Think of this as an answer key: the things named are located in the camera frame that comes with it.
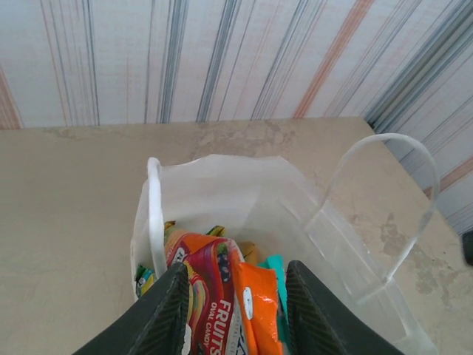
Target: transparent plastic handle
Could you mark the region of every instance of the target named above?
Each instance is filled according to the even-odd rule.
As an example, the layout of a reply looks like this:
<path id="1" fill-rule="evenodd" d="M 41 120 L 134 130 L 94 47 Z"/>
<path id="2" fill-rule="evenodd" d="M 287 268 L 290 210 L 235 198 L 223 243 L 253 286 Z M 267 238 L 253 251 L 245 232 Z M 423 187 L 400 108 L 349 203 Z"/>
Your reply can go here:
<path id="1" fill-rule="evenodd" d="M 415 140 L 412 137 L 409 137 L 408 135 L 401 135 L 399 133 L 384 133 L 381 135 L 371 135 L 366 138 L 363 138 L 353 144 L 353 146 L 348 149 L 348 151 L 341 157 L 340 161 L 338 162 L 337 167 L 335 168 L 335 171 L 332 175 L 332 178 L 330 179 L 330 184 L 327 187 L 327 190 L 325 190 L 324 197 L 322 198 L 322 202 L 319 206 L 319 208 L 316 210 L 316 213 L 313 215 L 313 217 L 309 220 L 308 224 L 314 220 L 319 212 L 324 208 L 325 203 L 328 200 L 328 197 L 333 191 L 333 187 L 335 186 L 338 176 L 340 174 L 341 169 L 344 167 L 345 163 L 351 158 L 351 156 L 358 151 L 362 146 L 365 146 L 366 144 L 376 142 L 376 141 L 388 141 L 389 139 L 393 139 L 396 141 L 403 141 L 405 143 L 408 143 L 413 149 L 417 150 L 422 154 L 422 156 L 426 159 L 426 161 L 429 162 L 429 165 L 432 168 L 432 194 L 430 197 L 430 206 L 427 209 L 427 211 L 423 214 L 421 217 L 421 220 L 419 221 L 419 225 L 417 228 L 417 231 L 415 232 L 414 236 L 409 240 L 409 242 L 404 246 L 404 249 L 402 252 L 398 255 L 398 259 L 394 263 L 394 265 L 391 267 L 390 270 L 388 270 L 384 280 L 383 284 L 387 284 L 392 277 L 394 276 L 395 272 L 398 270 L 399 266 L 401 266 L 402 262 L 405 261 L 407 258 L 407 255 L 411 251 L 412 247 L 414 246 L 415 242 L 418 240 L 420 235 L 422 234 L 423 230 L 426 228 L 427 223 L 430 221 L 432 218 L 432 215 L 435 210 L 435 202 L 437 201 L 437 196 L 440 191 L 440 179 L 438 177 L 438 171 L 437 171 L 437 166 L 435 165 L 434 158 L 430 155 L 429 151 L 427 148 L 419 141 Z"/>
<path id="2" fill-rule="evenodd" d="M 149 187 L 149 242 L 153 258 L 154 272 L 161 277 L 166 270 L 164 253 L 164 219 L 161 206 L 161 164 L 156 158 L 148 159 Z"/>

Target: striped wall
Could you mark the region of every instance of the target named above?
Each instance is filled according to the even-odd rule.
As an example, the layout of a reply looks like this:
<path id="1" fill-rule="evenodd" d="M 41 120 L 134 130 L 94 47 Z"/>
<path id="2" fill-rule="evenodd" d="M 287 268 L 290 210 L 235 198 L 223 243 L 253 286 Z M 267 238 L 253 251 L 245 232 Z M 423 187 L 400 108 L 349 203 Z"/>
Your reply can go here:
<path id="1" fill-rule="evenodd" d="M 0 0 L 0 128 L 361 115 L 431 149 L 462 231 L 473 46 L 449 31 L 470 2 Z"/>

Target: beige floor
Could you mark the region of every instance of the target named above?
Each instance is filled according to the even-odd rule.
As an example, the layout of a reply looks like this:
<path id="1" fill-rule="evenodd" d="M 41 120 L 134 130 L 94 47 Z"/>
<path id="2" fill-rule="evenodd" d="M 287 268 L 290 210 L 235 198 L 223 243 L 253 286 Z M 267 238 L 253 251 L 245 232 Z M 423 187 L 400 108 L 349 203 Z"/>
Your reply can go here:
<path id="1" fill-rule="evenodd" d="M 281 155 L 323 189 L 371 133 L 359 118 L 0 132 L 0 353 L 70 353 L 132 304 L 129 240 L 149 156 Z M 333 202 L 383 263 L 428 206 L 382 143 L 348 164 Z M 441 354 L 473 354 L 472 275 L 436 213 L 396 281 Z"/>

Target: candy wrapper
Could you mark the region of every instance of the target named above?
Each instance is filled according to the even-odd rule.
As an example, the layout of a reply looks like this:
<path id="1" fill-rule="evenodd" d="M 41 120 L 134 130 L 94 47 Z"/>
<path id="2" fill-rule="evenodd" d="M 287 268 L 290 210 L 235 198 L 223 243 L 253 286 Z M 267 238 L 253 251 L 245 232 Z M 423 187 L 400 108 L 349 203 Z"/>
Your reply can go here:
<path id="1" fill-rule="evenodd" d="M 190 283 L 191 353 L 248 354 L 232 263 L 243 261 L 233 240 L 177 229 L 166 223 L 166 263 L 184 263 Z"/>

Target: white plastic bag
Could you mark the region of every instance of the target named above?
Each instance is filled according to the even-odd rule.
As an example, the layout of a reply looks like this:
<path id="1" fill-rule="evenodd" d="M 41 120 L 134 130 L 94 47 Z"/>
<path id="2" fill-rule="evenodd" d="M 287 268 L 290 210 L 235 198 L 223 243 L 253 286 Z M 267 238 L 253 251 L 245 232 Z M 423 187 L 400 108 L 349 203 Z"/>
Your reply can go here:
<path id="1" fill-rule="evenodd" d="M 389 139 L 422 153 L 432 166 L 433 187 L 416 235 L 386 270 L 327 198 L 354 151 Z M 221 225 L 226 237 L 253 241 L 263 256 L 282 254 L 286 263 L 301 260 L 356 316 L 405 354 L 438 353 L 392 278 L 429 222 L 439 191 L 433 158 L 418 141 L 396 133 L 362 139 L 340 160 L 323 196 L 282 158 L 209 155 L 162 171 L 159 161 L 150 158 L 148 174 L 131 244 L 133 289 L 138 264 L 154 268 L 157 276 L 166 270 L 164 220 L 202 233 Z"/>

